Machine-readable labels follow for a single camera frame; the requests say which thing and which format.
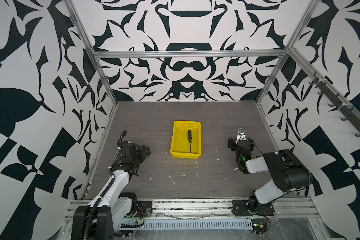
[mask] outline yellow plastic bin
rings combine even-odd
[[[188,130],[192,131],[191,153],[189,153]],[[202,154],[201,124],[192,121],[175,121],[171,144],[172,157],[199,159]]]

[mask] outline black screwdriver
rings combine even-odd
[[[189,153],[191,153],[192,131],[188,130]]]

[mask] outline wooden table surface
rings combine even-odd
[[[172,158],[175,120],[201,122],[199,159]],[[235,170],[235,152],[227,142],[236,138],[239,128],[261,151],[274,151],[254,102],[120,102],[88,198],[94,198],[108,180],[107,167],[117,156],[124,129],[128,130],[124,141],[145,144],[152,152],[140,165],[140,176],[133,176],[124,192],[155,199],[248,197],[271,177],[268,172],[244,175]],[[259,155],[255,147],[252,157]]]

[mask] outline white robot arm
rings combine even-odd
[[[233,213],[237,216],[246,210],[252,214],[263,212],[275,199],[282,197],[288,191],[298,190],[312,183],[311,173],[291,150],[268,152],[252,159],[253,145],[254,141],[245,137],[244,129],[239,129],[236,142],[232,137],[228,140],[228,147],[236,152],[236,162],[241,172],[254,174],[269,171],[272,179],[250,193],[245,209],[234,204]]]
[[[78,207],[74,213],[71,240],[87,240],[89,229],[96,225],[97,240],[112,240],[122,218],[132,214],[137,208],[135,193],[122,193],[133,175],[137,175],[139,165],[151,151],[135,143],[122,141],[127,131],[124,130],[118,142],[119,153],[108,167],[110,177],[100,193],[85,207]]]

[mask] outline patterned wallpaper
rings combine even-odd
[[[57,236],[111,108],[61,0],[0,1],[0,239]]]
[[[309,0],[74,0],[97,51],[283,49]],[[255,100],[276,57],[102,59],[119,101]]]
[[[122,58],[100,64],[119,101],[255,100],[277,57]]]
[[[323,0],[296,48],[360,111],[360,0]]]
[[[323,0],[297,46],[360,110],[360,0]],[[311,196],[335,237],[360,240],[360,137],[288,58],[261,102],[280,149],[312,172]]]
[[[309,0],[74,0],[98,51],[280,49]]]

